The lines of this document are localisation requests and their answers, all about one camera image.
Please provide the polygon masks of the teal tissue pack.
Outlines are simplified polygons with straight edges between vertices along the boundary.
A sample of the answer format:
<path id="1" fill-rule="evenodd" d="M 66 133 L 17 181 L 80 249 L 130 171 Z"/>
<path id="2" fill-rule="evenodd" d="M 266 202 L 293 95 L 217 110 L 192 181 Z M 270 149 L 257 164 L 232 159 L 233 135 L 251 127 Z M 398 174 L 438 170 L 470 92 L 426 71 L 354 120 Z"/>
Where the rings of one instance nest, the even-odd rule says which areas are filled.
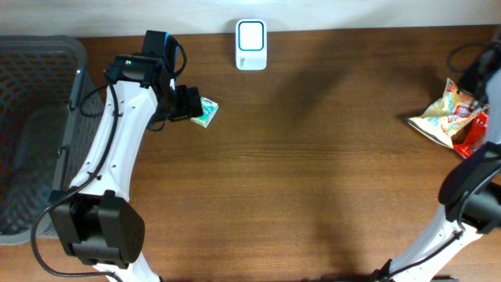
<path id="1" fill-rule="evenodd" d="M 211 123 L 213 117 L 218 112 L 219 105 L 218 103 L 206 98 L 200 98 L 203 114 L 200 117 L 192 117 L 190 118 L 191 122 L 194 124 L 200 125 L 204 128 L 207 128 Z"/>

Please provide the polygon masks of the yellow wet wipes bag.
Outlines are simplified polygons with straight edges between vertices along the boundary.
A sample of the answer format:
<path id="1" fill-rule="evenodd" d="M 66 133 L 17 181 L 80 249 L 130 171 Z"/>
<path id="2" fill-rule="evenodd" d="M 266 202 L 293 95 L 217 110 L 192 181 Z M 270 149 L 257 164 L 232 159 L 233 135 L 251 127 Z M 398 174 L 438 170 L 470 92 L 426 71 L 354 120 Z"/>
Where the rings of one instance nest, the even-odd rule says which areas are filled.
<path id="1" fill-rule="evenodd" d="M 406 121 L 428 139 L 452 149 L 453 136 L 488 109 L 488 105 L 473 108 L 473 103 L 472 96 L 460 90 L 451 78 L 447 78 L 442 97 L 420 116 L 409 117 Z"/>

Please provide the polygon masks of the red snack bag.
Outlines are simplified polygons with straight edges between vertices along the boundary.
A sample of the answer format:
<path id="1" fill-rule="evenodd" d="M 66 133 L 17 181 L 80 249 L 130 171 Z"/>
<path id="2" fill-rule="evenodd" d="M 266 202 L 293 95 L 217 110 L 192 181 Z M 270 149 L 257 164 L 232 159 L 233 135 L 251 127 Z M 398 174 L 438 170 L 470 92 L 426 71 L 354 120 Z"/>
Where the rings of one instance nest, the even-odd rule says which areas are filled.
<path id="1" fill-rule="evenodd" d="M 467 126 L 467 134 L 463 142 L 455 144 L 453 149 L 462 158 L 469 158 L 483 144 L 487 128 L 488 115 L 481 112 Z"/>

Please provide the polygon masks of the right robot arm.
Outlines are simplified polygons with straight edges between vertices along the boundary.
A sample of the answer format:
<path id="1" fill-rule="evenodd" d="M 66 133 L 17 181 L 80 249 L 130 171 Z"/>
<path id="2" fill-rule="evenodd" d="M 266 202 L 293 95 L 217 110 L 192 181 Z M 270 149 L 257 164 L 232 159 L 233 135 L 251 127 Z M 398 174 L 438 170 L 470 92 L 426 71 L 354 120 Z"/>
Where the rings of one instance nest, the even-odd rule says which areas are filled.
<path id="1" fill-rule="evenodd" d="M 439 209 L 424 232 L 399 256 L 373 272 L 372 281 L 435 281 L 468 244 L 500 227 L 500 33 L 462 70 L 460 90 L 472 108 L 488 106 L 485 139 L 445 178 Z"/>

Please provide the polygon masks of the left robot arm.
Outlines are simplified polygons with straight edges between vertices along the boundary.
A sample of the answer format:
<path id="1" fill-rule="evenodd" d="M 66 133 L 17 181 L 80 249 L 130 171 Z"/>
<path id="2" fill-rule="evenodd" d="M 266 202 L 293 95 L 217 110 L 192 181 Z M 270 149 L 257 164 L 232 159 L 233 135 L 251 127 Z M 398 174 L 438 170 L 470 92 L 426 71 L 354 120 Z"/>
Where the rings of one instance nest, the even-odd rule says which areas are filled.
<path id="1" fill-rule="evenodd" d="M 130 204 L 144 133 L 203 113 L 197 88 L 176 85 L 174 55 L 119 55 L 104 73 L 106 106 L 88 155 L 66 192 L 44 210 L 64 252 L 92 266 L 86 277 L 160 281 L 142 253 L 146 224 Z"/>

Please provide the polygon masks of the white barcode scanner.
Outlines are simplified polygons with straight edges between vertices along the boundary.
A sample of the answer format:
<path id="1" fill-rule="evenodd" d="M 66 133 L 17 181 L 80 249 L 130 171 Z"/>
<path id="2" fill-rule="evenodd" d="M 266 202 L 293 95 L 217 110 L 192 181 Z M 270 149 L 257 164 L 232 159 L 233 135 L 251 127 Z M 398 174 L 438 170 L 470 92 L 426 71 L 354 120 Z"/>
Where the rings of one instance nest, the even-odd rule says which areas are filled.
<path id="1" fill-rule="evenodd" d="M 267 25 L 259 19 L 242 19 L 235 26 L 236 67 L 263 71 L 267 67 Z"/>

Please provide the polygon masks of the grey plastic basket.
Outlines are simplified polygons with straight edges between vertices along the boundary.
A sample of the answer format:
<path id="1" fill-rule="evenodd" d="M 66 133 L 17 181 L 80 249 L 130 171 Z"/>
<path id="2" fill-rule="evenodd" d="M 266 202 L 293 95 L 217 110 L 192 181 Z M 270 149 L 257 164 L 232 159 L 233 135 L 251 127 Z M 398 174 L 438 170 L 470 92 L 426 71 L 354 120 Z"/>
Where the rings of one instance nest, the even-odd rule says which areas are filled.
<path id="1" fill-rule="evenodd" d="M 85 47 L 67 36 L 1 38 L 1 244 L 30 241 L 54 190 L 85 162 L 104 106 Z"/>

